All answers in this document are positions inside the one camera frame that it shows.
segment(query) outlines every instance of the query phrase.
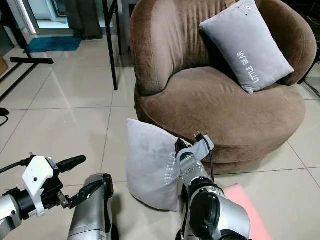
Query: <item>pink foam pad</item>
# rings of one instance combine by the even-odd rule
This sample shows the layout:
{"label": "pink foam pad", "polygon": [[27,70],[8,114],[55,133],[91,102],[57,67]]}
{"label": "pink foam pad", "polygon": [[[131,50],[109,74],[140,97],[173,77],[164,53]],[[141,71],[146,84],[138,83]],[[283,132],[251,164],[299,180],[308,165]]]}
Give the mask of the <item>pink foam pad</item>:
{"label": "pink foam pad", "polygon": [[234,203],[242,206],[249,215],[251,223],[250,239],[252,240],[272,240],[267,229],[262,222],[259,213],[252,205],[245,190],[239,184],[234,184],[223,189],[225,196]]}

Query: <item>blue rug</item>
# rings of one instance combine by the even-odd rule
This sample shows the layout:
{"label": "blue rug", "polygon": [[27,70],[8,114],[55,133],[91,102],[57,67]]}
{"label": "blue rug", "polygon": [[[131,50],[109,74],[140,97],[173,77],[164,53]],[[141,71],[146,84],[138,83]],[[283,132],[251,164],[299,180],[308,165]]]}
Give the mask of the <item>blue rug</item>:
{"label": "blue rug", "polygon": [[48,51],[76,51],[82,39],[76,36],[39,37],[31,40],[28,45],[30,53]]}

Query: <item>label tag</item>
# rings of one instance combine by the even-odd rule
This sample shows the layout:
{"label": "label tag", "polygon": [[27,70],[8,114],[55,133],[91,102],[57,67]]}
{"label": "label tag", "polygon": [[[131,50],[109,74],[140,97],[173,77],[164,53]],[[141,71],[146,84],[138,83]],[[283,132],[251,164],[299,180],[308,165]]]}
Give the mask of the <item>label tag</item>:
{"label": "label tag", "polygon": [[227,8],[229,8],[233,4],[236,4],[236,0],[224,0],[224,2]]}

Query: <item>brown armchair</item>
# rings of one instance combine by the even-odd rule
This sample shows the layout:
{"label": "brown armchair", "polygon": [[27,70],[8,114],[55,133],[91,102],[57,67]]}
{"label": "brown armchair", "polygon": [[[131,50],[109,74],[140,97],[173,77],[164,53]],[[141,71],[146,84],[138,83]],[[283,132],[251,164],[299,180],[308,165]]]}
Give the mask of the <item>brown armchair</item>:
{"label": "brown armchair", "polygon": [[304,101],[291,85],[315,59],[314,34],[280,0],[256,4],[295,73],[253,95],[241,89],[199,33],[201,22],[226,8],[224,0],[141,0],[131,18],[138,119],[189,142],[197,131],[210,136],[220,174],[259,163],[305,116]]}

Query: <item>black cable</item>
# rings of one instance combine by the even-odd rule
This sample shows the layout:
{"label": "black cable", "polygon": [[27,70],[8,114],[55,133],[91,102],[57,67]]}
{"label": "black cable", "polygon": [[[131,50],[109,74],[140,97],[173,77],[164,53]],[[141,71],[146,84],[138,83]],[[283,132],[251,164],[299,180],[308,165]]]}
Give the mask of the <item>black cable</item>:
{"label": "black cable", "polygon": [[209,157],[210,157],[210,171],[211,171],[211,179],[213,183],[215,183],[215,177],[214,177],[214,163],[212,160],[212,153],[211,153],[211,148],[210,145],[205,137],[203,137],[203,140],[205,141],[206,146],[208,147],[209,150]]}
{"label": "black cable", "polygon": [[10,169],[13,169],[13,168],[15,168],[17,166],[20,166],[20,165],[21,165],[21,161],[18,161],[18,162],[15,162],[15,163],[13,163],[13,164],[11,164],[9,166],[6,166],[6,167],[0,169],[0,174],[4,173],[5,171],[8,171]]}
{"label": "black cable", "polygon": [[1,116],[1,117],[6,118],[6,120],[5,120],[3,123],[0,124],[0,127],[1,127],[2,125],[4,125],[6,122],[8,122],[8,120],[9,120],[9,118],[8,118],[7,116]]}

